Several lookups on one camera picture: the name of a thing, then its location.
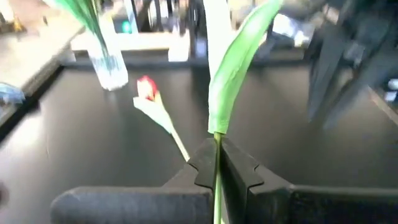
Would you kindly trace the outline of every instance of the black table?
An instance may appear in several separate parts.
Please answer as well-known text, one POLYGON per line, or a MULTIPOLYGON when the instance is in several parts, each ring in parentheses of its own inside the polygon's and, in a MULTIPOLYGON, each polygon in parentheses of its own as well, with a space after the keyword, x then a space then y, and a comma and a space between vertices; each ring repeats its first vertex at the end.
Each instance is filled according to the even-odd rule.
MULTIPOLYGON (((136 80, 158 85, 190 154, 207 130, 207 68, 142 68, 105 92, 90 70, 65 69, 0 147, 10 199, 0 223, 48 223, 51 201, 78 186, 160 186, 184 160, 173 139, 135 109, 136 80)), ((252 69, 228 137, 294 184, 398 187, 398 127, 366 95, 335 127, 306 119, 306 67, 252 69)))

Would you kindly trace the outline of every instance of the red tulip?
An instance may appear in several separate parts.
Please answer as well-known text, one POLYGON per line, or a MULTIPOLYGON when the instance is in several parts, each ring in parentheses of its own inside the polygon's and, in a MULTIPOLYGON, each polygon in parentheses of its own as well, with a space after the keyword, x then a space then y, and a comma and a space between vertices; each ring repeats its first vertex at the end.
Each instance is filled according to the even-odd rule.
POLYGON ((138 96, 147 100, 155 101, 158 94, 155 82, 147 75, 137 80, 138 96))

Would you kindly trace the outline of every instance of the clear glass vase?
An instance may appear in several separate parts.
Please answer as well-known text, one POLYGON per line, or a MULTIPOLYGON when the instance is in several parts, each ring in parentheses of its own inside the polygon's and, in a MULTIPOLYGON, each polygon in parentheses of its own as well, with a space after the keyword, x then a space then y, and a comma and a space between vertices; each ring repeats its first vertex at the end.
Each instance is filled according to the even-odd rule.
POLYGON ((129 81, 126 64, 117 45, 118 41, 113 21, 108 18, 101 18, 99 25, 106 42, 108 53, 106 54, 106 51, 102 49, 97 36, 90 34, 90 40, 92 41, 88 44, 88 55, 93 63, 101 86, 105 90, 117 90, 129 81))

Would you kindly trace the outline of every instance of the tulip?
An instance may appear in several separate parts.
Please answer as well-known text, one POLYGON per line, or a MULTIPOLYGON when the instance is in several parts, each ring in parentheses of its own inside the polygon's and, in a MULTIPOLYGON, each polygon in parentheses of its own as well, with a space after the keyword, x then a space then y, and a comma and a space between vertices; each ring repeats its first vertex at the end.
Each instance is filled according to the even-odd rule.
POLYGON ((188 161, 190 156, 182 144, 168 112, 164 108, 160 91, 157 89, 155 82, 145 75, 137 80, 137 91, 138 97, 133 99, 134 106, 172 135, 185 161, 188 161))
POLYGON ((155 101, 156 94, 158 94, 156 84, 147 75, 137 80, 138 96, 155 101))
MULTIPOLYGON (((217 175, 215 189, 215 215, 214 223, 221 223, 221 172, 220 172, 220 148, 221 136, 226 134, 231 117, 233 105, 244 76, 249 68, 251 60, 257 51, 264 33, 271 24, 273 18, 282 6, 282 0, 268 0, 256 7, 244 20, 238 30, 238 34, 226 49, 218 69, 210 69, 209 86, 209 123, 208 131, 214 134, 217 143, 217 175)), ((216 13, 211 4, 205 4, 206 20, 211 21, 212 26, 217 26, 216 13)), ((216 29, 207 27, 208 36, 217 38, 216 29)), ((217 52, 221 47, 214 45, 216 49, 209 49, 210 52, 217 52)))

